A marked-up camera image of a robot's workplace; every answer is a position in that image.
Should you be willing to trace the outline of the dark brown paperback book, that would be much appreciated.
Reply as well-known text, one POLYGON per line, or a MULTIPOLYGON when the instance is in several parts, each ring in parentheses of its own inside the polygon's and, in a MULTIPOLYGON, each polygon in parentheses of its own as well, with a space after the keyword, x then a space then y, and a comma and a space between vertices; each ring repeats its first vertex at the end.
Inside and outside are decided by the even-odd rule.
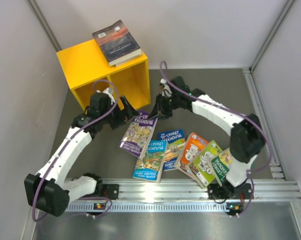
POLYGON ((143 51, 122 20, 92 34, 110 66, 123 56, 141 56, 143 51))

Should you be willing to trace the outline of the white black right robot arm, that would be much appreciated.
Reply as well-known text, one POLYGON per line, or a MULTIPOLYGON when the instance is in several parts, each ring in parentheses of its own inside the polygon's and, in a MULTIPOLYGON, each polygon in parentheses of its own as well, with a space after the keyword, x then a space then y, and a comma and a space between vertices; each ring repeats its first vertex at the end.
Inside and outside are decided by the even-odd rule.
POLYGON ((156 96, 149 119, 168 119, 174 110, 184 109, 211 121, 229 135, 233 160, 219 185, 227 197, 236 198, 242 193, 251 166, 266 144, 259 117, 231 110, 198 88, 190 90, 180 76, 172 80, 163 78, 160 86, 162 92, 156 96))

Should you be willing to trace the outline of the blue 91-storey treehouse book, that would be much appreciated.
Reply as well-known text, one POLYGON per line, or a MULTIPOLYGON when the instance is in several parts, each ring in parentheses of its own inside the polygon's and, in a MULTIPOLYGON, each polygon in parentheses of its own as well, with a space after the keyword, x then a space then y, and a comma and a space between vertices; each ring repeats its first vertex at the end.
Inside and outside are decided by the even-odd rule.
POLYGON ((182 129, 163 131, 158 133, 158 140, 167 142, 163 171, 175 170, 175 163, 179 157, 185 143, 185 135, 182 129))

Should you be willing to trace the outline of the aluminium mounting rail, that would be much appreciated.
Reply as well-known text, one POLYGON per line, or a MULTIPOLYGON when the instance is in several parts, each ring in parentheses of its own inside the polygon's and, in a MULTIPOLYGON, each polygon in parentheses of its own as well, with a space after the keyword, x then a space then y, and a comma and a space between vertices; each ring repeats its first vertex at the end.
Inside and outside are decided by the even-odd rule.
MULTIPOLYGON (((241 199, 209 199, 207 190, 193 180, 164 179, 161 183, 144 182, 136 179, 107 179, 107 184, 119 186, 117 199, 108 202, 89 199, 77 200, 69 205, 67 212, 227 212, 228 203, 240 203, 241 199)), ((301 192, 295 181, 274 179, 254 180, 253 199, 244 202, 301 202, 301 192)))

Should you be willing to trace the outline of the dark green treehouse book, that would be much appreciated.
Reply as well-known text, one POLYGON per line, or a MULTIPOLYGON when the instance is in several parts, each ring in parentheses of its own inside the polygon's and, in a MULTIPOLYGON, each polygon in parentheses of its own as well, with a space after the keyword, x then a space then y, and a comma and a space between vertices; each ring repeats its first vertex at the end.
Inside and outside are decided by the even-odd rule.
POLYGON ((212 173, 220 187, 226 181, 226 175, 230 171, 233 160, 234 157, 231 154, 230 148, 220 152, 210 160, 212 173))

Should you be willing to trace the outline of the orange cartoon paperback book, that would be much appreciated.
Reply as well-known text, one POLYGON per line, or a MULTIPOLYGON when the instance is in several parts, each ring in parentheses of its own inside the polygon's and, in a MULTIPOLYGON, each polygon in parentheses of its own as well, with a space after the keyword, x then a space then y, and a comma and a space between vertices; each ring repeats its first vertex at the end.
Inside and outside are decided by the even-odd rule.
POLYGON ((185 144, 181 153, 179 154, 174 167, 180 170, 182 173, 186 174, 188 177, 193 177, 193 174, 186 169, 186 166, 195 157, 197 153, 202 151, 207 145, 208 141, 199 136, 197 133, 192 132, 185 144))

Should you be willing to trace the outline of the light blue 26-storey treehouse book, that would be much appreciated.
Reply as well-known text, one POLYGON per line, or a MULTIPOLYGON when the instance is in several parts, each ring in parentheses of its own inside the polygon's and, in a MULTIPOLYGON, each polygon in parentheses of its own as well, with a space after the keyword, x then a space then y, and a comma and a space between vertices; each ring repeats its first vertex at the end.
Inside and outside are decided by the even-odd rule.
POLYGON ((139 158, 133 170, 134 179, 160 183, 168 143, 151 140, 143 158, 139 158))

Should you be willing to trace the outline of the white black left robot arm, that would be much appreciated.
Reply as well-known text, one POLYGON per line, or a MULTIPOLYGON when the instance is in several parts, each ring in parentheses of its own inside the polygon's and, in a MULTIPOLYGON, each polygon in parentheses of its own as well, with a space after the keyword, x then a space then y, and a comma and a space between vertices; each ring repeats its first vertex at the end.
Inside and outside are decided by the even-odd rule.
POLYGON ((32 213, 41 210, 61 216, 68 205, 82 197, 97 199, 104 192, 102 179, 93 173, 67 181, 67 175, 81 152, 105 125, 117 129, 139 115, 124 95, 113 97, 113 89, 96 91, 83 113, 74 118, 67 135, 49 161, 24 180, 32 213))

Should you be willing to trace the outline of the yellow wooden cubby shelf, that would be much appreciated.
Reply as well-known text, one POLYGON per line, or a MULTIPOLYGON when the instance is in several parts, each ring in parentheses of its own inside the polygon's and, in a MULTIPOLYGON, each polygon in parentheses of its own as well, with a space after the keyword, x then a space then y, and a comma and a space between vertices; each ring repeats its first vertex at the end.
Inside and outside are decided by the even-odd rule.
POLYGON ((90 103, 94 89, 103 91, 113 83, 120 96, 140 109, 151 103, 148 58, 145 53, 118 67, 110 66, 95 40, 89 40, 58 51, 57 57, 68 87, 82 109, 90 103))

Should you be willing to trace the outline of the purple 52-storey treehouse book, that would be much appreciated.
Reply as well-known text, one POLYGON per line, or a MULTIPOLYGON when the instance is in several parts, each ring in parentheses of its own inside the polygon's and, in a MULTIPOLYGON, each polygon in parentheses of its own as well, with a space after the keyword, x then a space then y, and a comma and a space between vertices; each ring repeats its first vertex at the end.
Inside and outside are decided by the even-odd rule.
POLYGON ((139 115, 132 119, 119 147, 135 157, 142 159, 152 139, 157 119, 148 119, 149 113, 139 111, 139 115))

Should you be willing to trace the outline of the lime green cartoon book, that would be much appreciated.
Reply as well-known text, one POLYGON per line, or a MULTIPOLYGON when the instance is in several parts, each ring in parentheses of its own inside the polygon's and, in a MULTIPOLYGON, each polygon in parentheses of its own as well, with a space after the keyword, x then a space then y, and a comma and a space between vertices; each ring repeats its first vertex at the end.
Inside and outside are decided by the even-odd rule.
POLYGON ((212 140, 186 165, 186 169, 192 175, 191 178, 195 180, 202 189, 206 189, 216 178, 213 174, 210 160, 222 151, 220 146, 212 140))

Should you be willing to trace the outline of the aluminium right side rail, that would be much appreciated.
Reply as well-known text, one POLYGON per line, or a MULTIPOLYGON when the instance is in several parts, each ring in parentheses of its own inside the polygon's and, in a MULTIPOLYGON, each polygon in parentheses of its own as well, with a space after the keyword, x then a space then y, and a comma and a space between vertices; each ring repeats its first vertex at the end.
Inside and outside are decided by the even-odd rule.
POLYGON ((270 157, 270 153, 272 153, 271 160, 269 161, 269 167, 272 177, 277 181, 286 181, 287 177, 285 176, 284 168, 281 163, 281 156, 277 149, 275 138, 273 136, 271 125, 267 116, 266 108, 254 76, 248 67, 242 68, 242 73, 245 77, 246 84, 251 95, 254 110, 259 117, 261 127, 269 141, 269 144, 266 144, 266 155, 270 157))

